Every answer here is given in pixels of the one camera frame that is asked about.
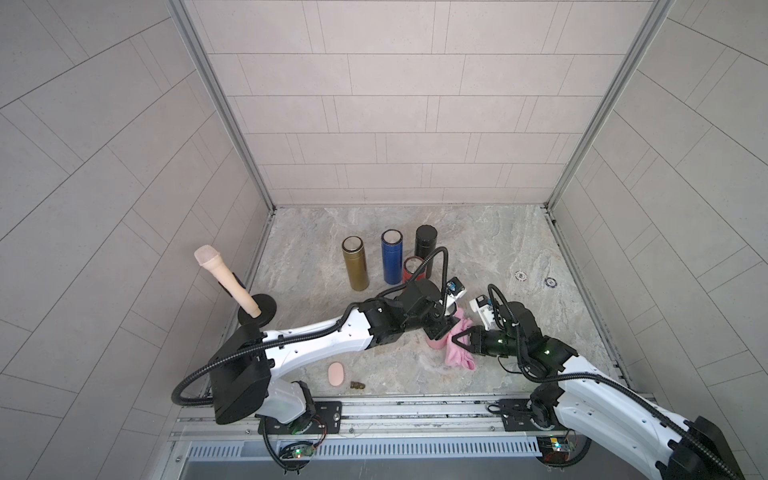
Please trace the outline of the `pink cloth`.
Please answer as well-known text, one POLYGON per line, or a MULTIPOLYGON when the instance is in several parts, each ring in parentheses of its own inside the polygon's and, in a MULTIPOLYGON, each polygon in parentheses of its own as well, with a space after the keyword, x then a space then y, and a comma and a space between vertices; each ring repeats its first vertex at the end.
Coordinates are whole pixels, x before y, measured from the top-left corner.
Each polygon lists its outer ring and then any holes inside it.
POLYGON ((474 326, 474 322, 461 308, 456 310, 454 316, 458 319, 458 322, 446 335, 445 365, 452 368, 474 371, 476 369, 476 362, 472 354, 466 349, 469 343, 469 335, 464 334, 465 331, 474 326))

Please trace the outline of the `pink thermos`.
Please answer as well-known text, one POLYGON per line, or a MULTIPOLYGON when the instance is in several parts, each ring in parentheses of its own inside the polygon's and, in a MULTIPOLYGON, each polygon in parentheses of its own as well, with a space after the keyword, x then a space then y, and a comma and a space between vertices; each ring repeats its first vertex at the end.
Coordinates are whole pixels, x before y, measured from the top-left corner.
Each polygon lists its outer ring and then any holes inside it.
POLYGON ((426 344, 433 350, 442 350, 446 347, 447 340, 448 340, 448 331, 446 331, 439 338, 431 339, 427 337, 426 344))

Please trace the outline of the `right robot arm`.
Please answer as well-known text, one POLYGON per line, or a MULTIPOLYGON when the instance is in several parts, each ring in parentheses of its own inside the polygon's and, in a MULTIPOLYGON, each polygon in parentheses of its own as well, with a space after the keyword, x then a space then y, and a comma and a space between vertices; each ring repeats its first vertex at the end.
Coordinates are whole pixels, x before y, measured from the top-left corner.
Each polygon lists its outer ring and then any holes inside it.
POLYGON ((481 322, 456 335, 472 354, 515 358, 536 384, 528 412, 540 429, 572 430, 622 458, 649 479, 740 479, 721 429, 664 409, 614 381, 574 348, 542 334, 520 302, 481 295, 470 303, 481 322))

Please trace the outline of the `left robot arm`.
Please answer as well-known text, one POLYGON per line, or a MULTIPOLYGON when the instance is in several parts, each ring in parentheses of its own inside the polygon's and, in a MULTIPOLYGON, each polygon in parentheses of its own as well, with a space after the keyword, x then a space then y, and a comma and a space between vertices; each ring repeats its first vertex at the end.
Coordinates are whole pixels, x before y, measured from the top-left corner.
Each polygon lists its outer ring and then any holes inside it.
POLYGON ((394 343, 413 330, 441 339, 456 324, 452 312, 465 292, 457 278, 443 288, 413 280, 351 303, 336 319, 298 329, 263 331, 255 322, 244 324, 206 365, 177 384, 171 400, 212 407, 219 425, 257 415, 304 426, 316 412, 309 387, 287 382, 285 375, 335 355, 394 343))

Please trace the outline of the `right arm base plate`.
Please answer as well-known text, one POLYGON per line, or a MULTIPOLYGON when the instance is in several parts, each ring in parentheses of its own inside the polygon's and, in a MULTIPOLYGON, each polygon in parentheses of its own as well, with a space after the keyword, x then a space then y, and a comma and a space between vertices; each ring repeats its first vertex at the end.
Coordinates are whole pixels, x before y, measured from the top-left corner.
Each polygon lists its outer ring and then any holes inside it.
POLYGON ((565 431, 552 411, 535 406, 529 398, 503 398, 486 407, 486 410, 502 420, 506 432, 557 432, 565 431))

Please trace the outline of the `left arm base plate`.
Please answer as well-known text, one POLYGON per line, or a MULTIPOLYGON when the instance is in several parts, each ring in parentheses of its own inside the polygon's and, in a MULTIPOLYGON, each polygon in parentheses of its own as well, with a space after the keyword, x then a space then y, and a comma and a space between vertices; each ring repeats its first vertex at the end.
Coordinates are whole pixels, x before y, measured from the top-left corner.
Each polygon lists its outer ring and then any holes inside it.
POLYGON ((317 401, 307 412, 287 424, 266 417, 264 424, 259 425, 258 433, 267 431, 269 435, 317 435, 323 432, 338 434, 342 407, 341 401, 317 401))

